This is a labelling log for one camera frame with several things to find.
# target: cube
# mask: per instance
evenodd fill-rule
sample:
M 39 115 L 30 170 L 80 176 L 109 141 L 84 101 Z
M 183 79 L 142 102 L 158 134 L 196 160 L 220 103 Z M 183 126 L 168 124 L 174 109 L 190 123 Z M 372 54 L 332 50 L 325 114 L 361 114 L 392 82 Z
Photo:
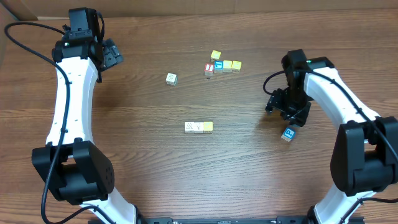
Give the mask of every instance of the cube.
M 195 122 L 185 122 L 185 133 L 195 133 Z
M 213 122 L 212 121 L 203 122 L 203 133 L 205 133 L 205 134 L 213 133 Z
M 232 61 L 224 60 L 223 72 L 232 72 Z
M 221 52 L 218 52 L 218 51 L 214 50 L 214 51 L 211 53 L 210 61 L 211 61 L 211 62 L 214 62 L 215 60 L 219 60 L 220 57 L 221 57 Z
M 234 61 L 232 62 L 232 72 L 239 73 L 241 72 L 242 62 Z
M 220 61 L 214 62 L 214 72 L 215 73 L 223 73 L 223 62 L 220 62 Z
M 203 134 L 203 122 L 195 122 L 193 128 L 195 134 Z
M 288 142 L 290 142 L 291 140 L 293 140 L 295 134 L 296 134 L 296 132 L 293 129 L 286 128 L 286 130 L 284 131 L 284 133 L 281 136 L 281 138 L 285 139 Z
M 171 73 L 167 74 L 167 77 L 166 77 L 167 84 L 175 86 L 177 84 L 177 82 L 178 82 L 178 78 L 177 78 L 176 74 L 171 74 Z
M 205 67 L 205 75 L 207 76 L 213 76 L 214 74 L 214 65 L 212 64 L 206 64 Z

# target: small block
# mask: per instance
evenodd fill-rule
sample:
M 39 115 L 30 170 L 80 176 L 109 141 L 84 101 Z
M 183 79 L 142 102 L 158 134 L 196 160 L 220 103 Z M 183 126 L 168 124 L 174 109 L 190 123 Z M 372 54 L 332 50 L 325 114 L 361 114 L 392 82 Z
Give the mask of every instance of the small block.
M 206 64 L 206 66 L 205 66 L 205 75 L 213 76 L 213 74 L 214 74 L 214 65 Z
M 211 53 L 210 61 L 211 61 L 211 62 L 214 62 L 215 60 L 219 60 L 220 57 L 221 57 L 221 52 L 218 52 L 218 51 L 214 50 L 214 51 Z
M 195 122 L 193 128 L 195 134 L 203 134 L 203 122 Z
M 166 83 L 173 86 L 177 85 L 178 83 L 177 75 L 168 73 L 166 77 Z
M 286 128 L 281 138 L 290 142 L 291 140 L 293 140 L 295 134 L 296 132 L 293 129 Z
M 223 72 L 232 72 L 232 61 L 224 60 Z
M 239 62 L 239 61 L 232 62 L 232 72 L 233 73 L 241 72 L 241 67 L 242 67 L 242 62 Z
M 205 134 L 213 133 L 213 122 L 212 121 L 203 122 L 203 133 L 205 133 Z
M 214 72 L 215 73 L 223 73 L 223 62 L 220 62 L 220 61 L 214 62 Z
M 185 133 L 195 133 L 195 122 L 185 122 Z

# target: yellow cube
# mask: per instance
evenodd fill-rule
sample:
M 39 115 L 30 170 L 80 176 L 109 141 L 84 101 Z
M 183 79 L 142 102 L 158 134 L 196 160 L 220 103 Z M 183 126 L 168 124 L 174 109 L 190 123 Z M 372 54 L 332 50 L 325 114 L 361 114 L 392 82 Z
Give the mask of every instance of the yellow cube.
M 203 132 L 207 134 L 213 133 L 213 122 L 205 121 L 203 122 Z
M 232 62 L 232 72 L 239 73 L 241 72 L 242 62 L 234 61 Z
M 215 60 L 220 59 L 220 57 L 221 57 L 221 52 L 218 52 L 218 51 L 214 50 L 214 51 L 211 53 L 210 61 L 211 61 L 211 62 L 214 62 Z
M 223 72 L 231 72 L 231 71 L 232 71 L 232 61 L 224 60 Z

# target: wooden table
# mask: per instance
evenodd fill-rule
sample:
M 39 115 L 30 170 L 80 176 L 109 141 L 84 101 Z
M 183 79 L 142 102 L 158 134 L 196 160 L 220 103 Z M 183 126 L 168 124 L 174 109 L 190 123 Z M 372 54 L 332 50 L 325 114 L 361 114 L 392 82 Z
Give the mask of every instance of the wooden table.
M 68 21 L 43 24 L 61 28 Z M 116 187 L 147 217 L 265 218 L 304 215 L 332 184 L 336 131 L 314 103 L 288 143 L 287 122 L 266 116 L 262 83 L 288 50 L 328 57 L 346 84 L 381 116 L 398 117 L 398 10 L 313 11 L 106 19 L 125 61 L 103 73 L 93 102 L 96 145 L 112 161 Z M 12 35 L 50 57 L 61 37 L 38 27 Z M 203 75 L 212 50 L 240 60 L 240 74 Z M 165 84 L 168 72 L 178 85 Z M 283 76 L 270 90 L 285 87 Z M 42 223 L 43 181 L 30 155 L 49 133 L 55 69 L 8 44 L 0 71 L 0 222 Z M 185 134 L 184 121 L 214 122 Z M 378 194 L 398 197 L 398 186 Z M 77 209 L 49 196 L 47 215 Z M 368 202 L 369 223 L 395 223 L 398 205 Z M 90 213 L 71 223 L 84 223 Z

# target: wall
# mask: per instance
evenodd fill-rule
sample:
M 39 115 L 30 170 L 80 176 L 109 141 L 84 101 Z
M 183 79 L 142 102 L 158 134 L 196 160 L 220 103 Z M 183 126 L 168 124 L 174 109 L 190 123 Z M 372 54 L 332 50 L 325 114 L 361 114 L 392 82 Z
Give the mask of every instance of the wall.
M 0 4 L 0 66 L 4 58 L 4 51 L 6 50 L 7 37 L 3 32 L 4 26 L 10 22 L 15 22 L 14 17 L 9 11 Z
M 3 0 L 21 20 L 68 17 L 68 9 L 92 7 L 104 17 L 171 16 L 241 12 L 397 8 L 396 0 Z

